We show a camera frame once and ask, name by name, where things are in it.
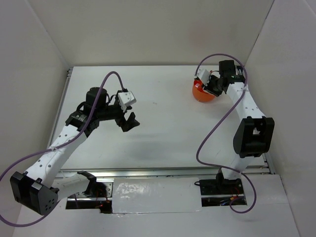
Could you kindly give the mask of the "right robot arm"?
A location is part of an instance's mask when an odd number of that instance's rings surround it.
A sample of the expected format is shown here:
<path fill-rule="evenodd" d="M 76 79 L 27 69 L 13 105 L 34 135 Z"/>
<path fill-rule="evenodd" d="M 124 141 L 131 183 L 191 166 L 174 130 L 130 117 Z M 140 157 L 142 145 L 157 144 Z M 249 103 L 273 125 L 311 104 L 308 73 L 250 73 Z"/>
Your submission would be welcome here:
<path fill-rule="evenodd" d="M 240 178 L 255 158 L 269 151 L 275 121 L 256 105 L 241 66 L 236 66 L 233 60 L 220 61 L 218 73 L 217 77 L 206 69 L 198 69 L 197 78 L 204 92 L 216 97 L 228 95 L 240 120 L 233 137 L 235 158 L 229 168 L 221 168 L 221 178 L 215 182 L 216 190 L 225 194 L 232 189 L 232 181 Z"/>

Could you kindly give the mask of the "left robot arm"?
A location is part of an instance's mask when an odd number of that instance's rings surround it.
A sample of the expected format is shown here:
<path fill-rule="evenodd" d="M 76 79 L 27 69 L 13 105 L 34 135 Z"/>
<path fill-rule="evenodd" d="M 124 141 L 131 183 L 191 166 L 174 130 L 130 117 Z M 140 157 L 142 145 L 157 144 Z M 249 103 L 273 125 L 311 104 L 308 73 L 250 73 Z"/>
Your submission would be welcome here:
<path fill-rule="evenodd" d="M 114 120 L 123 132 L 139 126 L 135 114 L 125 118 L 125 113 L 136 103 L 134 94 L 119 90 L 110 97 L 105 89 L 92 87 L 85 101 L 70 114 L 60 135 L 32 166 L 24 173 L 15 172 L 10 183 L 15 200 L 41 216 L 49 214 L 63 198 L 76 193 L 92 197 L 106 186 L 97 182 L 94 175 L 78 171 L 61 181 L 55 177 L 72 153 L 98 128 L 101 121 Z"/>

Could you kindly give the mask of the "orange round organizer container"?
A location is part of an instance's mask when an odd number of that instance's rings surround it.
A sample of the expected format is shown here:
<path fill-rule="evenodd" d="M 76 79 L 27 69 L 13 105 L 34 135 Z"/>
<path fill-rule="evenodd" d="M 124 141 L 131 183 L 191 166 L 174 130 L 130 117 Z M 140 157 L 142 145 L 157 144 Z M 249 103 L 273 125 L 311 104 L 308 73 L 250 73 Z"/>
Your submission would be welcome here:
<path fill-rule="evenodd" d="M 215 96 L 212 94 L 208 94 L 202 89 L 202 83 L 200 80 L 194 80 L 193 87 L 192 87 L 192 94 L 193 97 L 202 103 L 208 103 L 215 99 Z"/>

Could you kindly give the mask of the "white foam cover panel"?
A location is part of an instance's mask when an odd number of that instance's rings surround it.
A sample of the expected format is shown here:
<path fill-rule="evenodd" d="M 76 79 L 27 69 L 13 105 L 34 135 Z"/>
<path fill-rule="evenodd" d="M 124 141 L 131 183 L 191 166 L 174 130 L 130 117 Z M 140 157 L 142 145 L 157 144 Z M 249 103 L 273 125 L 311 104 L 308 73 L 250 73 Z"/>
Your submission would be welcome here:
<path fill-rule="evenodd" d="M 187 213 L 201 211 L 198 178 L 115 179 L 115 214 Z"/>

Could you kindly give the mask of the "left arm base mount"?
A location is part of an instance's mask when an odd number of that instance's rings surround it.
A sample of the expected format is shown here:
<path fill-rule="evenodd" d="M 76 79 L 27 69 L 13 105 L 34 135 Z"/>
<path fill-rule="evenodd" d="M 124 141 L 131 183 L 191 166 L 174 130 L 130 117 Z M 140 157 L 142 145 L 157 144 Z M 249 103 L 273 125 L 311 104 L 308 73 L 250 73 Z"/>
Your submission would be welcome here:
<path fill-rule="evenodd" d="M 100 213 L 112 214 L 113 181 L 98 180 L 86 171 L 77 172 L 88 179 L 88 185 L 82 192 L 67 198 L 66 209 L 98 209 Z"/>

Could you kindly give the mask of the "aluminium table frame rail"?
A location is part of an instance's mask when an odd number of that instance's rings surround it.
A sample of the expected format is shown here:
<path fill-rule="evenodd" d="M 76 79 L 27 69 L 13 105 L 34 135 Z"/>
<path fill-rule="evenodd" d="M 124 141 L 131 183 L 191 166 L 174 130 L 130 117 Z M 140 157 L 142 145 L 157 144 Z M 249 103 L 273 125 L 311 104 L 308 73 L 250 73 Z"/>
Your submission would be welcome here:
<path fill-rule="evenodd" d="M 80 170 L 97 177 L 203 176 L 216 167 L 196 161 L 202 140 L 231 108 L 228 96 L 209 104 L 192 96 L 194 66 L 92 66 L 69 69 L 51 138 L 56 139 L 66 119 L 99 86 L 104 76 L 116 71 L 105 88 L 116 93 L 123 85 L 136 97 L 133 112 L 140 125 L 122 132 L 114 121 L 104 121 L 65 163 L 58 178 Z"/>

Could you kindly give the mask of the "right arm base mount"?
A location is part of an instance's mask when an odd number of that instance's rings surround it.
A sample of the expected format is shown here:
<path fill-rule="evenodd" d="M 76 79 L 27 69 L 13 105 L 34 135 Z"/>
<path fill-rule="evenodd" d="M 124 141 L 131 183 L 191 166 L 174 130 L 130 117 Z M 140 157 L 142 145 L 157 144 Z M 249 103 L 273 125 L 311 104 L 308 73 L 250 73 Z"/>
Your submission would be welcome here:
<path fill-rule="evenodd" d="M 246 205 L 244 189 L 240 178 L 228 180 L 220 172 L 214 179 L 200 179 L 194 182 L 200 189 L 202 207 Z"/>

